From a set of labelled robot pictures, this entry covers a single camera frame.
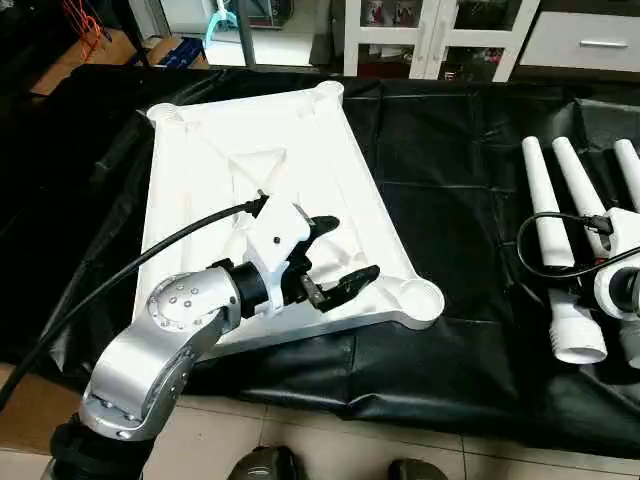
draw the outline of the black cable connector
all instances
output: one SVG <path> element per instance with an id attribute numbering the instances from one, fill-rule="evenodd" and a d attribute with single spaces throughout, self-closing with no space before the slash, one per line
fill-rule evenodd
<path id="1" fill-rule="evenodd" d="M 603 235 L 611 235 L 613 233 L 613 226 L 611 225 L 611 221 L 607 217 L 603 217 L 601 215 L 592 215 L 592 216 L 582 216 L 579 217 L 577 215 L 570 215 L 568 213 L 560 213 L 560 212 L 540 212 L 535 215 L 531 215 L 527 218 L 522 225 L 520 225 L 520 229 L 518 230 L 518 236 L 516 237 L 516 250 L 518 252 L 518 258 L 520 259 L 520 263 L 529 270 L 529 272 L 533 273 L 535 276 L 544 278 L 547 280 L 567 280 L 570 278 L 578 278 L 588 273 L 593 273 L 598 270 L 601 270 L 609 265 L 613 265 L 625 258 L 629 258 L 633 255 L 640 253 L 640 246 L 634 247 L 631 250 L 627 250 L 626 252 L 622 252 L 615 257 L 611 257 L 604 262 L 598 263 L 596 265 L 589 265 L 581 268 L 566 268 L 561 271 L 557 271 L 557 267 L 554 269 L 547 268 L 546 270 L 541 270 L 533 267 L 529 262 L 524 258 L 522 254 L 522 239 L 524 238 L 524 234 L 527 231 L 527 228 L 531 226 L 536 220 L 539 218 L 562 218 L 565 220 L 571 220 L 573 222 L 580 223 L 587 228 L 595 230 L 598 233 Z"/>
<path id="2" fill-rule="evenodd" d="M 584 221 L 584 226 L 590 230 L 600 233 L 601 235 L 611 235 L 613 233 L 613 226 L 611 220 L 602 215 L 592 215 L 590 217 L 580 217 Z"/>

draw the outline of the drawer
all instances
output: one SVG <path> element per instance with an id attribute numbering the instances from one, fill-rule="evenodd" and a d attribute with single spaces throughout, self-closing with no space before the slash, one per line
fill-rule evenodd
<path id="1" fill-rule="evenodd" d="M 640 18 L 542 12 L 520 64 L 640 72 Z"/>

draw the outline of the white plastic tray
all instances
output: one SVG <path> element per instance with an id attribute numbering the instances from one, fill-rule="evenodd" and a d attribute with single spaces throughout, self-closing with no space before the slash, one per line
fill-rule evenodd
<path id="1" fill-rule="evenodd" d="M 340 226 L 309 250 L 316 283 L 336 282 L 367 265 L 381 275 L 355 300 L 325 314 L 308 302 L 272 318 L 243 319 L 211 356 L 274 345 L 381 321 L 426 328 L 444 308 L 433 283 L 418 277 L 391 223 L 342 111 L 343 86 L 177 107 L 147 115 L 156 138 L 143 250 L 212 212 L 277 192 L 309 216 L 334 215 Z M 206 227 L 145 264 L 136 313 L 156 284 L 221 258 L 242 261 L 248 214 Z"/>

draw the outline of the cardboard box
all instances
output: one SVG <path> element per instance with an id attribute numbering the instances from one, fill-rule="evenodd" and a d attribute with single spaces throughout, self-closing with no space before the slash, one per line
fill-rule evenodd
<path id="1" fill-rule="evenodd" d="M 13 370 L 0 364 L 0 385 Z M 80 395 L 60 385 L 28 374 L 0 413 L 0 448 L 49 455 L 56 427 L 78 411 Z"/>

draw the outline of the table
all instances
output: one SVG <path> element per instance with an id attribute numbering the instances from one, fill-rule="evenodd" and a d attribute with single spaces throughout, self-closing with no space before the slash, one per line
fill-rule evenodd
<path id="1" fill-rule="evenodd" d="M 19 287 L 0 361 L 18 361 L 33 344 L 92 240 L 76 298 L 139 253 L 153 129 L 137 109 L 323 79 L 87 65 L 41 107 L 0 125 L 0 255 L 5 278 Z M 561 209 L 573 206 L 550 154 L 559 135 L 571 139 L 607 207 L 631 206 L 611 147 L 622 137 L 640 144 L 640 89 L 340 81 L 389 214 L 418 273 L 443 290 L 445 313 L 422 332 L 389 323 L 206 362 L 188 392 L 640 458 L 640 372 L 624 361 L 618 326 L 600 319 L 610 350 L 602 364 L 557 362 L 549 313 L 527 294 L 545 288 L 525 274 L 514 248 L 531 213 L 520 152 L 527 135 L 541 139 Z M 570 237 L 577 259 L 589 260 L 584 235 Z M 40 372 L 82 388 L 83 362 L 130 321 L 134 290 L 135 279 L 96 302 Z"/>

